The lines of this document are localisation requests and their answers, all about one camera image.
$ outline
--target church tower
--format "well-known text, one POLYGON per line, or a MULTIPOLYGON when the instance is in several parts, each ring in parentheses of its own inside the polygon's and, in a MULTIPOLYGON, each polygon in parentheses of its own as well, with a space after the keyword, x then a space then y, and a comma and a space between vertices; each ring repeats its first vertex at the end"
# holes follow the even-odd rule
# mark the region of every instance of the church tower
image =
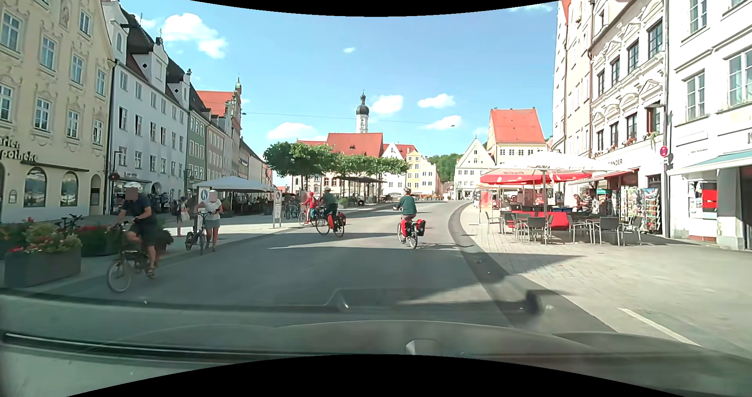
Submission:
POLYGON ((360 106, 355 109, 355 132, 369 132, 369 107, 365 105, 365 91, 360 95, 360 106))

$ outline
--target road marking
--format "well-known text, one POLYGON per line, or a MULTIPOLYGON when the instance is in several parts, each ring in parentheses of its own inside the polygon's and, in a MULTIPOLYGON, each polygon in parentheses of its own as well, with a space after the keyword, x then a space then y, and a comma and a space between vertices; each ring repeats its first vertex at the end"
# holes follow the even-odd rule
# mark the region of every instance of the road marking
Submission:
POLYGON ((636 314, 636 313, 632 312, 629 309, 623 309, 621 307, 619 308, 619 310, 621 310, 622 312, 626 313, 627 315, 632 316, 633 318, 635 318, 637 320, 640 320, 640 321, 646 323, 647 325, 652 326, 653 328, 657 329, 658 331, 661 331, 663 334, 666 334, 666 335, 670 336, 671 338, 674 338, 676 341, 681 341, 682 343, 685 343, 685 344, 694 344, 696 346, 702 347, 700 344, 697 344, 696 342, 690 340, 689 338, 687 338, 687 337, 685 337, 685 336, 683 336, 681 334, 677 334, 676 332, 673 332, 672 330, 668 329, 667 327, 665 327, 663 325, 660 325, 659 323, 655 323, 655 322, 651 321, 650 319, 644 317, 643 315, 636 314))

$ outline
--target arched window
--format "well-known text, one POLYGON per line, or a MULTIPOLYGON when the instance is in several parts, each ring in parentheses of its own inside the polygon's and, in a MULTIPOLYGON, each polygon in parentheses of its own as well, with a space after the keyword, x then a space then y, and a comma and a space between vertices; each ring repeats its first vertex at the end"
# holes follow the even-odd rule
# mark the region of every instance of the arched window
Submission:
POLYGON ((24 207, 44 207, 47 196, 47 174, 40 167, 33 167, 26 173, 23 189, 24 207))
POLYGON ((62 176, 60 185, 60 206, 78 206, 78 177, 71 171, 62 176))

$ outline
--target red pannier bag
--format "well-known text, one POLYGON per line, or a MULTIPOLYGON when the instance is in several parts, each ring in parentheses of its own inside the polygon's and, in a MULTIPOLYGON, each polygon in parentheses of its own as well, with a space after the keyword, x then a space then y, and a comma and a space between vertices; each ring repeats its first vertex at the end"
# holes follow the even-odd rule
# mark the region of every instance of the red pannier bag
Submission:
POLYGON ((422 237, 426 233, 426 221, 423 219, 418 219, 415 221, 415 232, 418 234, 419 237, 422 237))

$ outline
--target white helmet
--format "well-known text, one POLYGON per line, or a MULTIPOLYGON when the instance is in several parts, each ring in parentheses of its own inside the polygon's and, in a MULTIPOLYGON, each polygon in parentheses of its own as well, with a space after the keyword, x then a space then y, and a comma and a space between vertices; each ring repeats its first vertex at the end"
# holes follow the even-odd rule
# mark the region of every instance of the white helmet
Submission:
POLYGON ((144 186, 141 185, 140 182, 136 182, 136 181, 127 182, 123 187, 125 189, 138 189, 139 193, 144 191, 144 186))

